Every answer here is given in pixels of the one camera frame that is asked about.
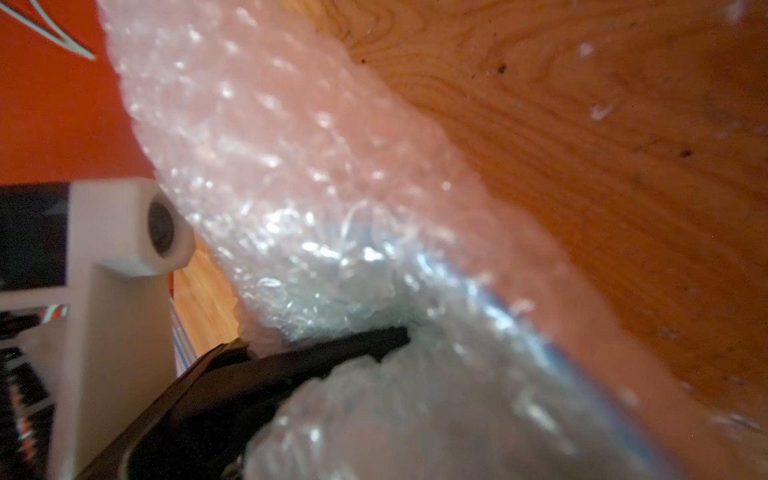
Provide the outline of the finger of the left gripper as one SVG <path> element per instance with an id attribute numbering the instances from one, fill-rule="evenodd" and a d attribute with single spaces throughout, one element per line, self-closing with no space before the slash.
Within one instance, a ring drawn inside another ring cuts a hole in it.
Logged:
<path id="1" fill-rule="evenodd" d="M 303 383 L 348 360 L 381 361 L 408 342 L 405 328 L 391 327 L 263 358 L 240 339 L 222 344 L 200 357 L 79 476 L 238 478 L 248 441 Z"/>

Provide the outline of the pink bubble wrap sheet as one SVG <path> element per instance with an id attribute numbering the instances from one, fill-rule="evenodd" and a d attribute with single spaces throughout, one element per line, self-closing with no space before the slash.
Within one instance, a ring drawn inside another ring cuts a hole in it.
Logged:
<path id="1" fill-rule="evenodd" d="M 297 350 L 416 319 L 425 255 L 523 310 L 679 469 L 749 479 L 706 410 L 615 320 L 554 239 L 494 199 L 432 119 L 278 1 L 103 1 L 110 60 L 161 187 L 213 251 L 252 347 Z M 246 479 L 481 479 L 424 468 L 386 360 L 303 383 L 242 455 Z"/>

